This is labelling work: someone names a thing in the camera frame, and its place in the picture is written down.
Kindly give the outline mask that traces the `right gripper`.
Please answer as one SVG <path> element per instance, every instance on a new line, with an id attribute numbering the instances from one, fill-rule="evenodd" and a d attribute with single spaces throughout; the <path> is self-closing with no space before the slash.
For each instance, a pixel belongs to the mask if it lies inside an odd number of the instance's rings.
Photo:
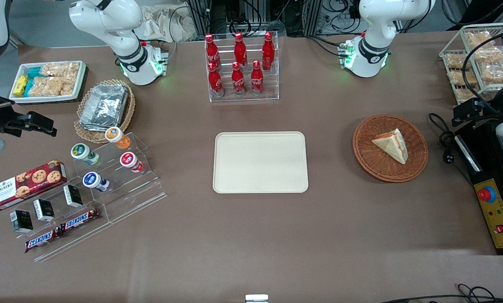
<path id="1" fill-rule="evenodd" d="M 0 133 L 3 133 L 4 128 L 11 122 L 17 121 L 18 113 L 13 110 L 13 104 L 14 101 L 0 96 Z M 30 111 L 22 115 L 22 121 L 24 122 L 23 130 L 57 136 L 57 129 L 53 127 L 54 121 L 44 115 Z"/>

